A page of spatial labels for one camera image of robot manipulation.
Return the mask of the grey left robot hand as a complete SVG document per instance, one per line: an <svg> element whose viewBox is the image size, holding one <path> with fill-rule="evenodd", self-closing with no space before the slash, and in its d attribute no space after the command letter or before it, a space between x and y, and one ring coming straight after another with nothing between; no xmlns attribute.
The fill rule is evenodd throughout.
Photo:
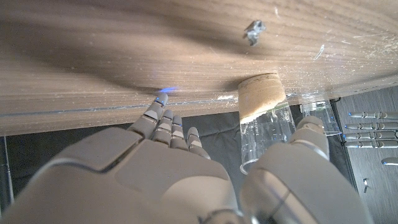
<svg viewBox="0 0 398 224"><path fill-rule="evenodd" d="M344 134L347 148L397 149L397 112L349 112L350 118L391 119L390 122L350 123L345 129L357 133Z"/></svg>

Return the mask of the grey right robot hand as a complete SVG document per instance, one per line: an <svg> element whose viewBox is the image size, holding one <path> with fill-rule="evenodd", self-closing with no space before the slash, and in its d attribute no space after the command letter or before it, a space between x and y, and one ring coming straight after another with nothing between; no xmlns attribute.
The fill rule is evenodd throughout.
<svg viewBox="0 0 398 224"><path fill-rule="evenodd" d="M2 223L371 223L358 193L330 162L322 121L303 119L269 147L236 194L198 131L158 95L129 128L108 128L44 165Z"/></svg>

